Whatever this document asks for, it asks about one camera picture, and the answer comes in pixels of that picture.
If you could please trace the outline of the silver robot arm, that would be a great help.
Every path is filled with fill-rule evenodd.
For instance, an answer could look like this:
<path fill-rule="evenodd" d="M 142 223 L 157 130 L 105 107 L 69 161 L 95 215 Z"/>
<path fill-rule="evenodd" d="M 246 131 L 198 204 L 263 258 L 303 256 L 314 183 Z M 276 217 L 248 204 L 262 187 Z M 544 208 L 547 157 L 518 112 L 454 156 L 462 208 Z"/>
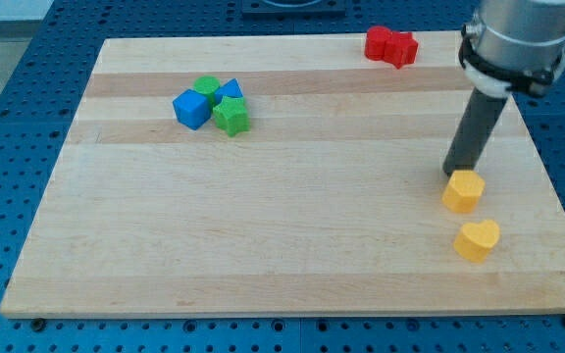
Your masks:
<path fill-rule="evenodd" d="M 542 97 L 565 69 L 565 0 L 483 0 L 461 34 L 459 62 L 489 97 Z"/>

